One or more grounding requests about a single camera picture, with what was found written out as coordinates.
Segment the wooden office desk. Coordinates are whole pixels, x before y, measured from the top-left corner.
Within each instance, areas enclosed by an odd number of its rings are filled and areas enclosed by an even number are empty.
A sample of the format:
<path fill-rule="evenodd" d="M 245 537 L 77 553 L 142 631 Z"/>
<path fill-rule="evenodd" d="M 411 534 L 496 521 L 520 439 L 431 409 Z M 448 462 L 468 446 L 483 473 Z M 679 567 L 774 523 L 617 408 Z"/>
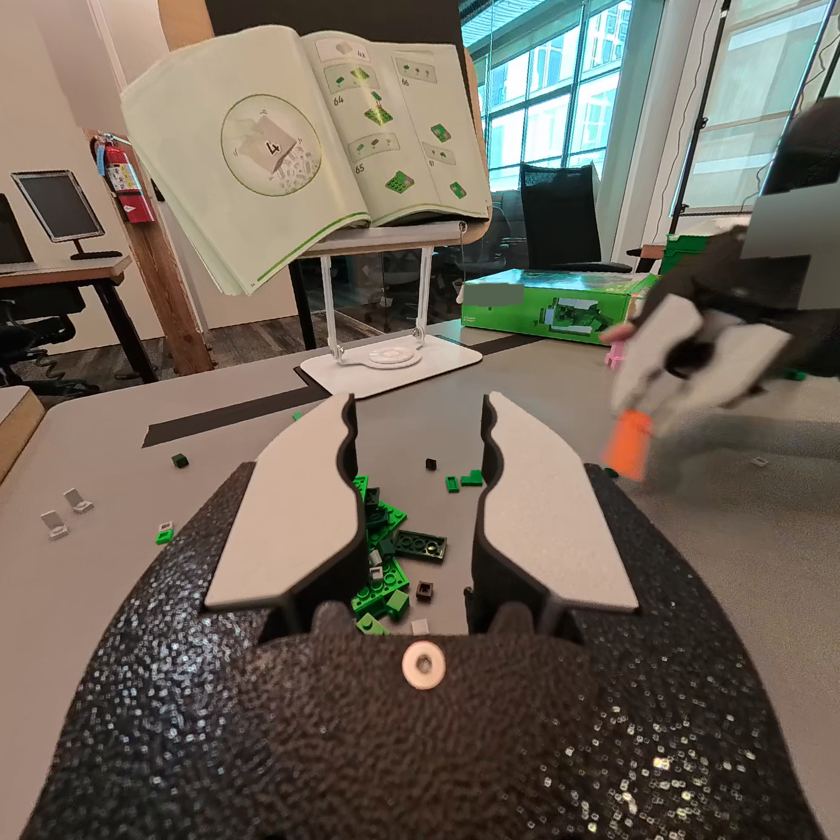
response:
<path fill-rule="evenodd" d="M 10 264 L 2 266 L 1 288 L 43 285 L 92 286 L 108 316 L 112 329 L 125 353 L 129 366 L 142 383 L 158 382 L 155 369 L 145 351 L 140 335 L 119 296 L 126 269 L 132 259 L 127 255 L 101 258 L 63 259 L 54 266 Z"/>

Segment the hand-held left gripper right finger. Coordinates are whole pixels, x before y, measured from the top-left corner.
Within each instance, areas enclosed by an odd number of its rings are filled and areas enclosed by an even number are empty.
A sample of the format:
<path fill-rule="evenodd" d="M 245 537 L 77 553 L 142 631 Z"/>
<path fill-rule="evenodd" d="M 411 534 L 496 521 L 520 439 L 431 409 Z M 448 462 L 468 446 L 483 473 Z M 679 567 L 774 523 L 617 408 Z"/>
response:
<path fill-rule="evenodd" d="M 471 552 L 469 632 L 508 603 L 552 633 L 570 609 L 633 614 L 634 586 L 585 463 L 548 425 L 500 392 L 484 395 L 484 445 Z"/>

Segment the red fire extinguisher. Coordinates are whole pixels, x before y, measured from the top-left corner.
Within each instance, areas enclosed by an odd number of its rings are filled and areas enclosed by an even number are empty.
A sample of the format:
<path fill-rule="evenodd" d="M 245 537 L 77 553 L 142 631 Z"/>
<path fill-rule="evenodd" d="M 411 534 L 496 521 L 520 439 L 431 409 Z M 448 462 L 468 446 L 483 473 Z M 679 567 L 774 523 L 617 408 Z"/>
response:
<path fill-rule="evenodd" d="M 89 139 L 92 158 L 129 224 L 153 224 L 152 206 L 141 179 L 122 142 L 109 133 L 94 132 Z"/>

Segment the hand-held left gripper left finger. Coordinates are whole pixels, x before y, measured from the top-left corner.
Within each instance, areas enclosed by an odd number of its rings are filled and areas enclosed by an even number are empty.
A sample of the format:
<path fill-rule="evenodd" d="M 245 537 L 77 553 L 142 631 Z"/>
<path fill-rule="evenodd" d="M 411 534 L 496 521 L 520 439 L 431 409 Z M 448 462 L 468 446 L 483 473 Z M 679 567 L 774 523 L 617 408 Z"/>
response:
<path fill-rule="evenodd" d="M 331 396 L 257 456 L 204 605 L 211 612 L 350 604 L 368 581 L 356 405 Z"/>

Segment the wooden post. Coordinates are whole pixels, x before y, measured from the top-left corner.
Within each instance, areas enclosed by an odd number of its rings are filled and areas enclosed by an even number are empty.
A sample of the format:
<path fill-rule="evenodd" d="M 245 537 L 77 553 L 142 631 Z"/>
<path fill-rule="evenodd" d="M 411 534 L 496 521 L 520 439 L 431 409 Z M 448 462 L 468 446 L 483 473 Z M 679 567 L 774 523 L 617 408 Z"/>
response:
<path fill-rule="evenodd" d="M 133 181 L 140 187 L 139 192 L 117 194 L 109 177 L 103 176 L 121 217 L 133 262 L 163 329 L 174 372 L 191 375 L 212 371 L 214 360 L 200 329 L 172 240 L 161 219 L 151 178 L 129 141 L 95 129 L 83 132 L 92 157 L 96 158 L 100 149 L 119 150 L 118 163 L 132 167 Z"/>

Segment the small framed screen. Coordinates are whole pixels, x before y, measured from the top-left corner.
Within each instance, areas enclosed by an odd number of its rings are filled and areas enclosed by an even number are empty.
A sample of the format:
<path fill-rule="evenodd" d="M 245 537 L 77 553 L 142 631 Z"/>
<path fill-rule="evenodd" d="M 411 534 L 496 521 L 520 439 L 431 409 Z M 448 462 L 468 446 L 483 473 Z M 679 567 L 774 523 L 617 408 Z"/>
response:
<path fill-rule="evenodd" d="M 14 172 L 10 176 L 50 241 L 74 244 L 76 253 L 70 260 L 123 257 L 119 251 L 86 252 L 82 248 L 82 239 L 102 237 L 105 231 L 72 171 Z"/>

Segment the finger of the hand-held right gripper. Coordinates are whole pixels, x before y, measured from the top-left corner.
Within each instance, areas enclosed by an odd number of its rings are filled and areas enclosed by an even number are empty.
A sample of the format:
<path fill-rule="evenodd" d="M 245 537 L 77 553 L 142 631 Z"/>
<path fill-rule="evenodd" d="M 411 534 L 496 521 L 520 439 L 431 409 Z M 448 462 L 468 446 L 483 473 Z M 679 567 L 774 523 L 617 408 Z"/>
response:
<path fill-rule="evenodd" d="M 665 357 L 665 372 L 678 384 L 654 410 L 652 435 L 669 436 L 739 402 L 791 341 L 789 332 L 768 324 L 740 324 L 714 340 L 677 344 Z"/>
<path fill-rule="evenodd" d="M 706 367 L 706 314 L 673 293 L 646 302 L 642 324 L 625 323 L 623 361 L 615 374 L 611 408 L 615 420 L 629 413 L 651 421 L 699 421 L 706 408 L 697 403 L 697 378 Z"/>

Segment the black light stand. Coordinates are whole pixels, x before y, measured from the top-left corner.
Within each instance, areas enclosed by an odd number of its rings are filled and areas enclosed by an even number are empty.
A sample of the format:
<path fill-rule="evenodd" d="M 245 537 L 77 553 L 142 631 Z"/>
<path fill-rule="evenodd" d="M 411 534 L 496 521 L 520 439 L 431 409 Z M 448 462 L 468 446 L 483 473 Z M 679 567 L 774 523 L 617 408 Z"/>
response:
<path fill-rule="evenodd" d="M 707 104 L 710 97 L 711 85 L 718 63 L 718 54 L 731 5 L 732 1 L 720 1 L 717 14 L 715 16 L 715 23 L 717 24 L 717 27 L 715 30 L 715 37 L 711 43 L 708 61 L 705 66 L 699 64 L 697 69 L 698 71 L 704 69 L 706 72 L 703 77 L 700 97 L 697 100 L 696 115 L 691 126 L 685 159 L 681 165 L 679 180 L 677 182 L 677 188 L 675 189 L 675 195 L 669 216 L 668 236 L 676 233 L 679 220 L 688 208 L 688 204 L 686 203 L 688 180 L 690 178 L 691 169 L 697 154 L 700 133 L 707 126 Z"/>

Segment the black backdrop board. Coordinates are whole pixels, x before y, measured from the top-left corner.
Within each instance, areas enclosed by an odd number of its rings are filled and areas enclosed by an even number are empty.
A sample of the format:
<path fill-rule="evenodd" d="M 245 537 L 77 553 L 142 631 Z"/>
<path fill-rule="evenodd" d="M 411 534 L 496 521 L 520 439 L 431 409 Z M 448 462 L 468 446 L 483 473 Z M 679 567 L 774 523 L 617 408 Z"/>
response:
<path fill-rule="evenodd" d="M 338 30 L 373 41 L 461 48 L 456 1 L 206 1 L 215 35 L 282 25 L 299 35 Z"/>

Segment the green lego box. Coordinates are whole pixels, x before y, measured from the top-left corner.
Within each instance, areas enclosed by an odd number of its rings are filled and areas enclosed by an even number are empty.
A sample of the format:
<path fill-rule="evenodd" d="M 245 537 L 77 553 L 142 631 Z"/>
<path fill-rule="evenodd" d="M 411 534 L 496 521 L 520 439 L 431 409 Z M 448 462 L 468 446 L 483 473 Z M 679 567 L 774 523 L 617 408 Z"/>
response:
<path fill-rule="evenodd" d="M 641 310 L 650 273 L 507 269 L 463 286 L 461 325 L 543 339 L 600 344 Z"/>

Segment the open instruction booklet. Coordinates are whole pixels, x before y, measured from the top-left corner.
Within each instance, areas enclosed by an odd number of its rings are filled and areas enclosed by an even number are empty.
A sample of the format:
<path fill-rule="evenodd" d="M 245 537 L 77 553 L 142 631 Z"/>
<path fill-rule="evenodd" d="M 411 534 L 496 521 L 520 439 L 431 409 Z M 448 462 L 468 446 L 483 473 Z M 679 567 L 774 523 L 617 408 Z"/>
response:
<path fill-rule="evenodd" d="M 490 215 L 452 44 L 261 25 L 172 51 L 121 104 L 135 153 L 228 295 L 303 255 L 439 245 Z"/>

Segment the dark green lego plate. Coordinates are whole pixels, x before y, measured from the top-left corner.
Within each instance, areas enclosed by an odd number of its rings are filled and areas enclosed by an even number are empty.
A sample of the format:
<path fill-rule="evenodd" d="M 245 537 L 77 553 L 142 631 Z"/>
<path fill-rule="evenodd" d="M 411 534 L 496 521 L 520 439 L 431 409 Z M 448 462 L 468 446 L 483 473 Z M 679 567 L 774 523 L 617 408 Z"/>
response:
<path fill-rule="evenodd" d="M 399 529 L 393 537 L 393 545 L 395 554 L 400 557 L 441 564 L 445 559 L 447 540 L 438 535 Z"/>

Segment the black office chair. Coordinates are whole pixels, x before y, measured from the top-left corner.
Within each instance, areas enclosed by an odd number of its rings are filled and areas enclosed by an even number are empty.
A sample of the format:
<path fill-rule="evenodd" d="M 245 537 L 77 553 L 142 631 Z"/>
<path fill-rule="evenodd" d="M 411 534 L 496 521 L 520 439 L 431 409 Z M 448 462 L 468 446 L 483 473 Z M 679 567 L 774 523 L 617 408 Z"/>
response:
<path fill-rule="evenodd" d="M 99 393 L 96 385 L 82 380 L 58 378 L 23 380 L 14 366 L 40 361 L 46 346 L 76 337 L 70 316 L 86 307 L 81 292 L 64 283 L 1 289 L 2 387 L 25 386 L 37 396 L 76 398 Z"/>
<path fill-rule="evenodd" d="M 602 260 L 598 177 L 592 163 L 559 168 L 521 163 L 519 192 L 532 270 L 633 271 Z"/>

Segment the white book stand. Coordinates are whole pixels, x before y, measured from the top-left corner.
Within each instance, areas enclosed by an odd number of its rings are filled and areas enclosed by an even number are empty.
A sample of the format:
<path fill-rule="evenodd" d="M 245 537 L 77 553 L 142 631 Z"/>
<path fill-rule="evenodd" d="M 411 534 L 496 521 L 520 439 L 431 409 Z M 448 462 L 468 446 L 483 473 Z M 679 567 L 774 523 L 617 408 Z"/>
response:
<path fill-rule="evenodd" d="M 481 353 L 427 332 L 427 304 L 434 248 L 470 244 L 480 239 L 488 227 L 488 222 L 468 224 L 453 220 L 400 227 L 343 228 L 304 251 L 304 257 L 318 258 L 321 263 L 329 354 L 306 359 L 301 371 L 329 394 L 351 392 L 359 401 L 479 363 Z M 410 249 L 420 249 L 422 257 L 414 330 L 404 338 L 344 349 L 336 332 L 329 278 L 331 258 Z"/>

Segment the pile of lego bricks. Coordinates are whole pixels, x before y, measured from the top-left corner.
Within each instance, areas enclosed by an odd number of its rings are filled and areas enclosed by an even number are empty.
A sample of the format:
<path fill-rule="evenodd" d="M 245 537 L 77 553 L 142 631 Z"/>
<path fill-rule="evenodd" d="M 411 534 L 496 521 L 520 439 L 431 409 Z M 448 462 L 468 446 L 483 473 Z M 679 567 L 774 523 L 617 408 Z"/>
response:
<path fill-rule="evenodd" d="M 381 500 L 380 489 L 369 486 L 368 476 L 355 477 L 353 485 L 364 505 L 368 578 L 352 599 L 351 610 L 360 626 L 367 616 L 396 621 L 410 601 L 410 581 L 396 559 L 396 531 L 406 514 Z"/>

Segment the orange brick separator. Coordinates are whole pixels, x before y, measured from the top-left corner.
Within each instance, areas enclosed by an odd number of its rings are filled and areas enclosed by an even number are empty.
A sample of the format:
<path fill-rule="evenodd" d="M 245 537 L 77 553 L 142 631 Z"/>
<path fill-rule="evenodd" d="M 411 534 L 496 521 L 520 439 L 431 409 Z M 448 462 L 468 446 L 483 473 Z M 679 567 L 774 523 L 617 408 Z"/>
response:
<path fill-rule="evenodd" d="M 641 482 L 646 477 L 652 418 L 635 408 L 626 409 L 615 420 L 606 441 L 603 463 L 620 477 Z"/>

